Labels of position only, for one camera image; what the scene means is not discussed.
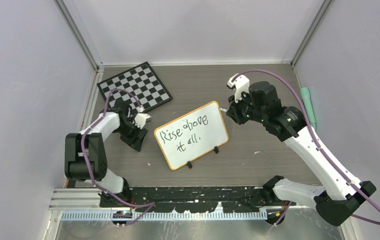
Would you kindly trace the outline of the yellow framed whiteboard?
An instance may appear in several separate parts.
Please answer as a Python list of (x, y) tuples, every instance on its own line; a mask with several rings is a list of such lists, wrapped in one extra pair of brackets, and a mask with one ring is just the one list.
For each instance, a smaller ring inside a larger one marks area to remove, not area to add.
[(222, 111), (211, 101), (154, 130), (154, 137), (170, 170), (213, 151), (229, 141)]

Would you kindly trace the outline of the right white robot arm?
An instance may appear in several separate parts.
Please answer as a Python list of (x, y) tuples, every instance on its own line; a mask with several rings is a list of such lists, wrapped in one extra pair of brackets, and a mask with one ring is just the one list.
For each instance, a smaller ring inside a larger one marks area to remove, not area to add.
[(262, 124), (268, 133), (290, 147), (322, 184), (307, 185), (276, 175), (262, 186), (266, 203), (296, 202), (316, 210), (327, 223), (339, 227), (365, 202), (315, 145), (319, 138), (310, 135), (303, 113), (294, 106), (282, 106), (272, 84), (243, 79), (226, 85), (235, 91), (228, 98), (226, 115), (239, 125), (247, 121)]

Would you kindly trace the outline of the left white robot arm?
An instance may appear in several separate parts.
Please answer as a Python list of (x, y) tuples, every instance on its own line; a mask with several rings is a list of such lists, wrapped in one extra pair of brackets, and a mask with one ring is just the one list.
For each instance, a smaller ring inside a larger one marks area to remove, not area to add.
[(102, 110), (97, 119), (88, 127), (65, 137), (64, 173), (67, 179), (94, 183), (106, 193), (113, 193), (112, 200), (119, 207), (131, 202), (128, 181), (108, 168), (105, 141), (111, 134), (119, 134), (120, 139), (133, 150), (140, 152), (148, 133), (146, 123), (151, 116), (143, 112), (131, 113), (130, 104), (116, 100), (114, 106)]

